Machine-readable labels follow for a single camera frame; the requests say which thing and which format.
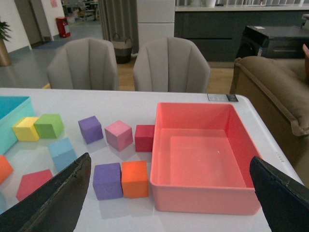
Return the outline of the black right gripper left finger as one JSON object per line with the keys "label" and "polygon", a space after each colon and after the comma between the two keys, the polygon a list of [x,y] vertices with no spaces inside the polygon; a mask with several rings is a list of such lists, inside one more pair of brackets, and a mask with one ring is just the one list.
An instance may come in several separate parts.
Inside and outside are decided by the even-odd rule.
{"label": "black right gripper left finger", "polygon": [[91,158],[84,153],[0,216],[2,232],[74,231],[89,187]]}

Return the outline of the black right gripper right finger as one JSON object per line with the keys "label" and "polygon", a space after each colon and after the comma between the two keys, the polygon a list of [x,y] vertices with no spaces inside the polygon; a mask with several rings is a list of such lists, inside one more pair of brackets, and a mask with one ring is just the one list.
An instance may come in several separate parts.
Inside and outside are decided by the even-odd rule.
{"label": "black right gripper right finger", "polygon": [[309,230],[309,189],[255,156],[250,162],[255,194],[273,232]]}

